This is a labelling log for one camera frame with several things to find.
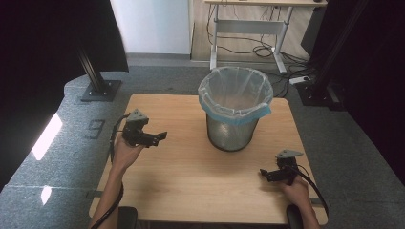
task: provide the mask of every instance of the power strip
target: power strip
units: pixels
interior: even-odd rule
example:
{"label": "power strip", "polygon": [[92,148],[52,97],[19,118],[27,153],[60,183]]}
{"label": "power strip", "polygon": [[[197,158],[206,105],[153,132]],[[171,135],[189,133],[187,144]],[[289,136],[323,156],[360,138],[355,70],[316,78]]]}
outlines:
{"label": "power strip", "polygon": [[307,76],[302,76],[302,77],[292,78],[289,80],[289,84],[291,84],[291,85],[294,85],[296,83],[302,83],[302,82],[310,82],[310,78]]}

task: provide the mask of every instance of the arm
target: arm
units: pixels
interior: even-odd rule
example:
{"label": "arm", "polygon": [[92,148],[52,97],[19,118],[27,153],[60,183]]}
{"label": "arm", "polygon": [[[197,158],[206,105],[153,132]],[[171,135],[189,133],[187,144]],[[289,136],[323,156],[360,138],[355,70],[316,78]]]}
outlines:
{"label": "arm", "polygon": [[[119,190],[121,189],[122,178],[126,170],[135,162],[143,148],[144,146],[142,145],[138,145],[136,147],[128,146],[125,143],[125,140],[122,139],[121,135],[118,135],[115,146],[113,166],[111,167],[107,184],[105,185],[101,200],[98,203],[89,228],[91,228],[116,201]],[[98,228],[117,228],[117,226],[118,208],[116,208],[110,217],[105,219],[105,221]]]}
{"label": "arm", "polygon": [[313,211],[312,205],[310,204],[308,184],[300,176],[295,178],[291,186],[279,182],[279,187],[289,201],[297,205],[300,209],[305,229],[321,228],[316,218],[315,211]]}

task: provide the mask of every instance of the black clamp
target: black clamp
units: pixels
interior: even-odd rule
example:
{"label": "black clamp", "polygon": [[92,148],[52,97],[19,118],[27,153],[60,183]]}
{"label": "black clamp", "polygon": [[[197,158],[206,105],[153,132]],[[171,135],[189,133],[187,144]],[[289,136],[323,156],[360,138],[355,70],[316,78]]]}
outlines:
{"label": "black clamp", "polygon": [[166,139],[167,132],[157,135],[151,135],[143,132],[143,126],[148,124],[149,118],[140,110],[135,109],[127,117],[124,129],[122,130],[122,138],[131,146],[144,145],[146,148],[150,146],[158,146],[161,140]]}
{"label": "black clamp", "polygon": [[269,172],[267,170],[260,169],[260,173],[267,179],[268,182],[287,179],[288,185],[291,185],[297,176],[296,171],[298,171],[298,165],[295,157],[301,155],[303,154],[296,151],[283,150],[276,155],[279,170]]}

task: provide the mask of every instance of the gray floor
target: gray floor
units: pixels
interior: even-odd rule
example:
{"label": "gray floor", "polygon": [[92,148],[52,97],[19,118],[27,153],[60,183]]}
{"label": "gray floor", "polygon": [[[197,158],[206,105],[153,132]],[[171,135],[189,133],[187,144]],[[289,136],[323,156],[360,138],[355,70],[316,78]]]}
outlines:
{"label": "gray floor", "polygon": [[[128,61],[130,73],[103,74],[106,79],[122,81],[114,102],[81,102],[89,83],[86,76],[66,85],[57,112],[62,129],[41,160],[28,155],[0,194],[0,228],[85,228],[92,192],[107,161],[111,129],[131,94],[197,94],[199,83],[209,73],[207,62],[176,56],[135,55]],[[272,64],[222,65],[277,73]],[[283,84],[273,87],[278,92]],[[349,114],[304,107],[294,88],[287,100],[318,187],[330,205],[330,220],[324,228],[405,228],[405,188]],[[45,186],[52,192],[43,203]],[[269,228],[163,222],[150,226]]]}

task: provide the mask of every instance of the electrical cord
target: electrical cord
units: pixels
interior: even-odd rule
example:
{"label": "electrical cord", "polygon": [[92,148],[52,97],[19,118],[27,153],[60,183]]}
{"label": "electrical cord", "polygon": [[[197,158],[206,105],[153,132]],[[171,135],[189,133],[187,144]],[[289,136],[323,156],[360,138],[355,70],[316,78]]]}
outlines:
{"label": "electrical cord", "polygon": [[298,167],[300,167],[301,169],[303,169],[303,170],[305,171],[305,173],[307,174],[308,178],[310,178],[310,175],[309,175],[309,173],[308,173],[307,169],[306,169],[306,168],[304,168],[304,166],[302,166],[302,165],[298,165]]}
{"label": "electrical cord", "polygon": [[[114,125],[113,127],[113,131],[111,133],[111,137],[110,137],[110,159],[111,159],[111,163],[113,163],[114,161],[114,143],[116,141],[117,138],[117,128],[119,127],[119,124],[122,122],[122,120],[124,118],[127,118],[129,115],[123,115],[122,117],[119,118],[119,120],[117,121],[117,123]],[[114,201],[113,205],[107,210],[107,212],[104,213],[104,215],[92,226],[92,229],[96,229],[98,228],[104,221],[105,219],[107,219],[113,212],[114,210],[118,207],[119,203],[122,200],[122,197],[124,195],[124,185],[121,182],[121,189],[119,190],[119,194],[117,199]]]}
{"label": "electrical cord", "polygon": [[[209,29],[208,29],[208,28],[209,28],[209,23],[210,23],[210,21],[211,21],[212,15],[213,15],[214,10],[215,10],[216,7],[218,7],[218,5],[215,5],[214,7],[212,7],[212,5],[209,6],[209,14],[208,14],[207,23],[206,23],[207,38],[208,38],[208,42],[209,42],[211,45],[212,45],[212,42],[211,42],[211,40],[210,40],[210,37],[213,36],[213,35],[209,32]],[[268,20],[272,20],[273,14],[274,14],[274,10],[275,10],[275,9],[276,9],[275,7],[272,7],[272,9],[271,9],[271,15],[270,15],[270,17],[268,18],[268,17],[267,17],[267,14],[268,14],[268,7],[265,8],[265,11],[264,11],[264,13],[263,13],[262,16],[261,16],[261,19],[265,19],[265,18],[266,18],[266,19],[268,19]],[[281,9],[282,9],[282,8],[279,7],[278,9],[279,9],[279,11],[278,11],[278,15],[277,15],[277,20],[280,19]],[[269,45],[269,44],[267,44],[267,43],[265,43],[265,42],[263,41],[263,38],[264,38],[264,35],[263,35],[263,34],[261,35],[261,39],[260,39],[260,40],[251,39],[251,38],[246,38],[246,37],[232,37],[232,36],[217,36],[217,38],[249,40],[249,41],[258,42],[258,43],[261,44],[261,46],[256,46],[256,47],[254,47],[251,52],[235,52],[235,51],[232,51],[232,50],[230,50],[230,49],[228,49],[228,48],[226,48],[226,47],[217,46],[217,48],[220,48],[220,49],[223,49],[223,50],[232,52],[232,53],[237,53],[237,54],[250,54],[250,53],[255,53],[257,56],[262,57],[262,58],[271,57],[271,56],[273,55],[272,46]],[[262,54],[263,51],[269,52],[269,54]],[[303,70],[300,70],[300,71],[289,71],[290,74],[288,75],[288,77],[280,78],[279,81],[277,81],[276,83],[274,83],[274,84],[278,84],[278,83],[280,83],[283,79],[286,79],[286,82],[285,82],[285,85],[284,85],[283,89],[282,89],[279,93],[277,93],[274,97],[286,97],[286,96],[287,96],[288,90],[289,90],[289,80],[290,80],[293,76],[298,75],[298,74],[301,74],[301,75],[302,75],[302,73],[304,73],[305,71],[310,71],[310,73],[307,73],[307,75],[312,74],[312,73],[315,72],[315,69],[311,66],[311,64],[309,63],[308,60],[303,59],[303,58],[300,58],[300,57],[297,57],[297,56],[294,56],[294,55],[291,55],[291,54],[288,54],[288,53],[286,53],[286,52],[280,52],[280,54],[281,54],[286,60],[288,60],[289,63],[298,65],[299,67],[303,67],[304,69],[303,69]]]}
{"label": "electrical cord", "polygon": [[113,212],[116,210],[117,206],[122,200],[122,196],[124,195],[124,185],[121,183],[121,189],[119,190],[118,197],[113,205],[107,210],[106,213],[92,226],[92,229],[98,228],[104,221],[107,219]]}
{"label": "electrical cord", "polygon": [[270,82],[270,84],[271,84],[272,86],[274,86],[274,85],[276,85],[276,84],[279,84],[281,81],[283,81],[283,79],[288,79],[287,77],[283,76],[282,74],[269,73],[269,72],[266,72],[266,71],[263,71],[263,70],[261,70],[261,72],[267,74],[268,80],[269,80],[269,77],[268,77],[269,75],[275,75],[275,76],[277,76],[277,77],[280,78],[280,79],[279,79],[278,81],[276,81],[276,82]]}
{"label": "electrical cord", "polygon": [[294,173],[298,174],[299,176],[301,176],[304,180],[306,180],[308,182],[308,184],[313,188],[313,190],[315,191],[316,195],[318,195],[319,199],[322,202],[322,205],[325,208],[325,212],[327,213],[327,216],[329,216],[329,207],[328,204],[325,202],[324,197],[322,196],[321,192],[319,191],[319,189],[316,187],[315,183],[312,182],[312,180],[305,174],[303,174],[301,171],[293,168],[292,166],[286,165],[286,168],[289,168],[290,170],[292,170]]}

